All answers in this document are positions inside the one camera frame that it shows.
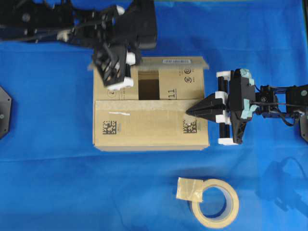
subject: barcode label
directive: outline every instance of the barcode label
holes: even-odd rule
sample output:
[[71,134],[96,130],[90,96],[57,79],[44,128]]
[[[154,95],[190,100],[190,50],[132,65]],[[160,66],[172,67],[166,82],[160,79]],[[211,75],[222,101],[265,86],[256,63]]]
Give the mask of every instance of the barcode label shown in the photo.
[[192,123],[186,123],[186,121],[183,120],[183,133],[184,134],[197,133],[197,120],[195,120]]
[[103,135],[116,135],[116,121],[103,122]]
[[164,59],[164,64],[191,64],[190,59]]

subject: white plastic part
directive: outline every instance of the white plastic part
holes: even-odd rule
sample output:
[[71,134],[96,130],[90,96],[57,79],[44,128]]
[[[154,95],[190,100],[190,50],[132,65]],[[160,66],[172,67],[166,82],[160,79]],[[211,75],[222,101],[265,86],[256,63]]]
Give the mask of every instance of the white plastic part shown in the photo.
[[223,77],[224,80],[230,81],[231,71],[219,71],[216,73],[216,78]]
[[57,34],[57,40],[62,40],[64,42],[67,42],[69,39],[69,35],[71,33],[71,30],[62,30]]
[[122,88],[128,88],[134,86],[134,80],[129,77],[125,77],[121,83],[116,83],[107,87],[108,90],[121,90]]
[[222,111],[222,115],[216,115],[216,123],[218,124],[225,123],[225,124],[231,125],[231,120],[226,110]]
[[218,143],[225,146],[238,145],[237,143],[233,142],[233,138],[219,138]]
[[[224,91],[216,91],[215,99],[222,99],[222,103],[226,105],[228,100],[228,94],[225,93]],[[218,124],[225,123],[231,125],[231,120],[226,110],[222,111],[222,115],[216,115],[216,123]]]
[[123,15],[125,13],[125,9],[122,6],[116,6],[117,13],[119,15]]
[[135,65],[136,64],[136,55],[134,53],[127,52],[126,64],[128,64],[128,65]]
[[228,100],[228,94],[224,91],[216,91],[215,92],[215,99],[222,99],[222,103],[226,105]]

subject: box opening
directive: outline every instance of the box opening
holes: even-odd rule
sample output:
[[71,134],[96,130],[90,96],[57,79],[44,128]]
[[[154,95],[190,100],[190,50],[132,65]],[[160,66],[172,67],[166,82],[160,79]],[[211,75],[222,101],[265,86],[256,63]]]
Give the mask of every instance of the box opening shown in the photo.
[[138,71],[139,100],[159,100],[158,71]]

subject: black cable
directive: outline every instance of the black cable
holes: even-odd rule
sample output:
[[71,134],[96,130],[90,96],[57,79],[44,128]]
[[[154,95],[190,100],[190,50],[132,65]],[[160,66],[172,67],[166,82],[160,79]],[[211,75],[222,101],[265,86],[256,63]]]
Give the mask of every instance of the black cable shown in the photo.
[[272,110],[275,111],[275,112],[277,112],[277,113],[279,114],[280,118],[282,119],[282,121],[283,121],[287,126],[289,126],[289,127],[293,127],[293,126],[295,126],[296,124],[298,124],[298,122],[299,122],[299,117],[298,117],[298,116],[295,117],[294,123],[291,124],[290,122],[288,122],[288,121],[285,119],[285,115],[279,110],[279,108],[274,108],[274,109],[272,109]]
[[21,38],[5,38],[5,39],[1,39],[0,42],[27,42],[27,41],[33,41],[33,40],[40,40],[42,38],[45,37],[50,37],[53,35],[57,35],[59,32],[64,31],[64,30],[75,30],[75,29],[80,29],[86,26],[94,26],[97,24],[102,23],[102,20],[96,20],[96,21],[91,21],[91,22],[85,22],[85,23],[81,23],[77,26],[70,26],[67,28],[62,28],[62,29],[57,29],[57,30],[52,30],[50,32],[44,33],[44,34],[37,34],[34,36],[30,36],[30,37],[21,37]]
[[251,102],[251,104],[256,104],[260,106],[275,106],[275,105],[283,105],[283,106],[289,106],[289,107],[308,107],[308,105],[295,105],[295,104],[289,104],[289,103],[264,103],[264,102]]
[[255,88],[256,88],[259,92],[261,92],[260,89],[259,89],[256,85],[255,85]]

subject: metal screw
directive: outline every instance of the metal screw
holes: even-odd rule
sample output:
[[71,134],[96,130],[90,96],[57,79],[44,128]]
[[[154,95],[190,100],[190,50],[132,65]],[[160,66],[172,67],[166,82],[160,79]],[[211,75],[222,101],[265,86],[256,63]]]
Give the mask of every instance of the metal screw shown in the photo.
[[268,99],[266,97],[261,97],[261,102],[266,102]]
[[307,91],[306,90],[302,90],[302,92],[300,93],[302,96],[306,96],[307,95]]
[[31,16],[28,13],[24,13],[22,19],[25,23],[28,23],[31,19]]

